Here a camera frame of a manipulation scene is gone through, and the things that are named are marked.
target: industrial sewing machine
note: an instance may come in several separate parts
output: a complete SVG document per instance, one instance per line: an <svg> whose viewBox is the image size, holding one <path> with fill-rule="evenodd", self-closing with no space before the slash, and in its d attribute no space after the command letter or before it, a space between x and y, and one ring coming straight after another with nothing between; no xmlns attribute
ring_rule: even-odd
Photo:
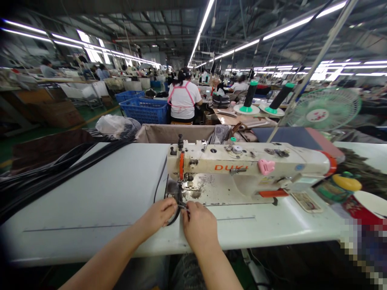
<svg viewBox="0 0 387 290"><path fill-rule="evenodd" d="M186 200L232 205L272 203L276 193L310 189L334 173L336 160L288 143L190 144L179 135L167 168Z"/></svg>

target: hand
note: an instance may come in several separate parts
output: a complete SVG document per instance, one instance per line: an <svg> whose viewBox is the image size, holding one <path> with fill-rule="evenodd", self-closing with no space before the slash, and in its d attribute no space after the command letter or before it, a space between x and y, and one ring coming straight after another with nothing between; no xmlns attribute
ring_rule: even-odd
<svg viewBox="0 0 387 290"><path fill-rule="evenodd" d="M220 249L215 216L199 202L188 201L189 216L182 210L184 234L196 256Z"/></svg>
<svg viewBox="0 0 387 290"><path fill-rule="evenodd" d="M161 227L168 224L168 220L177 209L176 200L173 197L154 203L144 215L136 222L145 232L146 238L156 233Z"/></svg>

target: electric fan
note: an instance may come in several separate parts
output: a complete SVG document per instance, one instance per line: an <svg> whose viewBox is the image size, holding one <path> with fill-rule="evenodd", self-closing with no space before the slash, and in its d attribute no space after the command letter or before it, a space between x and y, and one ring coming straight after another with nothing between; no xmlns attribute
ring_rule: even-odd
<svg viewBox="0 0 387 290"><path fill-rule="evenodd" d="M361 98L351 89L313 91L302 95L288 124L330 131L351 121L359 113L361 104Z"/></svg>

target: red container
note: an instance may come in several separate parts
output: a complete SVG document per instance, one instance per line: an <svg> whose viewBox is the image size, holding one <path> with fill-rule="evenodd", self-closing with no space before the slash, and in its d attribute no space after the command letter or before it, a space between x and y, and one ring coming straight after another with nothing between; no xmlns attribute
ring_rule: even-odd
<svg viewBox="0 0 387 290"><path fill-rule="evenodd" d="M387 230L387 201L365 191L356 191L343 203L343 208L358 224L370 230Z"/></svg>

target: pink clip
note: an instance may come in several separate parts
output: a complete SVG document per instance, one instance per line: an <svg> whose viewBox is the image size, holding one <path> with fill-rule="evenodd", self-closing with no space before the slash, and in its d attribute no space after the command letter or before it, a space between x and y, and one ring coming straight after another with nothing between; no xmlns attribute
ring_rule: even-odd
<svg viewBox="0 0 387 290"><path fill-rule="evenodd" d="M263 175L268 175L274 171L275 161L267 161L265 159L260 159L258 161L259 170Z"/></svg>

